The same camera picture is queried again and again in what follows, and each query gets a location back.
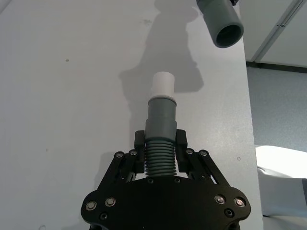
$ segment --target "gray plastic pipe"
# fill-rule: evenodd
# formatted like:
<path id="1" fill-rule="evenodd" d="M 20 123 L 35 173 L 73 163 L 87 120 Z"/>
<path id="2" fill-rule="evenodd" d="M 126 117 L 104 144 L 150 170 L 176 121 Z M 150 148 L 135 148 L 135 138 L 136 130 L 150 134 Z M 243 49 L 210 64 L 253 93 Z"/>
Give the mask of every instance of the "gray plastic pipe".
<path id="1" fill-rule="evenodd" d="M 230 0 L 197 0 L 213 43 L 227 48 L 237 43 L 244 28 Z"/>
<path id="2" fill-rule="evenodd" d="M 150 177 L 176 175 L 174 83 L 175 77 L 168 72 L 159 72 L 153 77 L 145 128 L 145 166 L 146 175 Z"/>

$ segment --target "pipe opening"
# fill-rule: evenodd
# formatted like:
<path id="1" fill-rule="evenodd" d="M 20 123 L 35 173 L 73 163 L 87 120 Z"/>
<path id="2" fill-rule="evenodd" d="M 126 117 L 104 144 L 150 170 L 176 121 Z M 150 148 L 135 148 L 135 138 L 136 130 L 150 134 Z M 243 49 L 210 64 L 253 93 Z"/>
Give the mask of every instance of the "pipe opening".
<path id="1" fill-rule="evenodd" d="M 229 25 L 222 29 L 217 37 L 216 44 L 221 48 L 234 45 L 242 37 L 243 31 L 238 25 Z"/>

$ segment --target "white table surface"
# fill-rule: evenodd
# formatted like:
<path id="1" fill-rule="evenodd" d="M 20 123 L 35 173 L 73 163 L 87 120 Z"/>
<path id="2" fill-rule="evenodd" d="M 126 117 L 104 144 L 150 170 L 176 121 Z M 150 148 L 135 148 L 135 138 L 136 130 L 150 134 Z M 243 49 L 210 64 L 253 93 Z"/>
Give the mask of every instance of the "white table surface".
<path id="1" fill-rule="evenodd" d="M 80 207 L 144 129 L 151 78 L 263 229 L 243 42 L 216 48 L 193 0 L 13 0 L 0 15 L 0 228 L 86 230 Z"/>

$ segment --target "white cylinder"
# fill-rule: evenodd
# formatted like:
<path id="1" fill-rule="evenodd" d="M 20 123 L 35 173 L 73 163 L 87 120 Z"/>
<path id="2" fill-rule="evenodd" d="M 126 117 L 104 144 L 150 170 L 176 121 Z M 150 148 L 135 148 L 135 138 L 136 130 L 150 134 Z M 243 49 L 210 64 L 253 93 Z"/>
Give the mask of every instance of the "white cylinder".
<path id="1" fill-rule="evenodd" d="M 168 72 L 158 72 L 153 76 L 152 96 L 166 96 L 173 100 L 175 88 L 175 77 Z"/>

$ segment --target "screw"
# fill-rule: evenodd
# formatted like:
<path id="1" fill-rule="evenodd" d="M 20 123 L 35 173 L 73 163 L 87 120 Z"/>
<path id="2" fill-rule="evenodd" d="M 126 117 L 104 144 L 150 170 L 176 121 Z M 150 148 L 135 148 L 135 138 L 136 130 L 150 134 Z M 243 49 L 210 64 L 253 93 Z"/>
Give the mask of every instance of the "screw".
<path id="1" fill-rule="evenodd" d="M 245 206 L 245 203 L 243 200 L 241 199 L 235 199 L 235 204 L 238 205 L 239 207 L 244 207 Z"/>
<path id="2" fill-rule="evenodd" d="M 231 210 L 230 208 L 225 209 L 224 213 L 225 213 L 225 216 L 227 216 L 229 218 L 234 217 L 234 215 L 235 215 L 233 210 Z"/>
<path id="3" fill-rule="evenodd" d="M 174 179 L 174 182 L 177 183 L 177 184 L 179 184 L 179 183 L 180 183 L 180 179 L 179 179 L 179 178 L 175 178 L 175 179 Z"/>
<path id="4" fill-rule="evenodd" d="M 186 153 L 187 153 L 187 154 L 192 154 L 193 152 L 194 152 L 194 151 L 191 150 L 191 149 L 187 149 L 187 150 L 186 150 Z"/>
<path id="5" fill-rule="evenodd" d="M 200 154 L 201 154 L 201 156 L 207 156 L 207 152 L 204 151 L 204 150 L 201 150 L 201 151 L 200 151 Z"/>
<path id="6" fill-rule="evenodd" d="M 214 199 L 220 205 L 225 204 L 225 198 L 220 195 L 217 195 Z"/>
<path id="7" fill-rule="evenodd" d="M 131 151 L 130 151 L 130 154 L 131 154 L 132 156 L 135 156 L 135 155 L 136 155 L 136 151 L 135 151 L 135 150 L 131 150 Z"/>
<path id="8" fill-rule="evenodd" d="M 106 212 L 102 213 L 102 214 L 100 215 L 100 219 L 101 219 L 101 220 L 107 219 L 107 213 L 106 213 Z"/>
<path id="9" fill-rule="evenodd" d="M 123 154 L 121 152 L 116 153 L 116 157 L 121 158 Z"/>
<path id="10" fill-rule="evenodd" d="M 107 207 L 112 207 L 112 206 L 114 206 L 115 203 L 116 203 L 116 199 L 113 198 L 113 197 L 109 197 L 109 198 L 106 199 L 106 201 L 105 201 L 105 205 L 106 205 Z"/>
<path id="11" fill-rule="evenodd" d="M 95 201 L 90 201 L 86 204 L 85 209 L 87 211 L 92 211 L 96 208 L 96 206 L 97 206 L 97 203 Z"/>

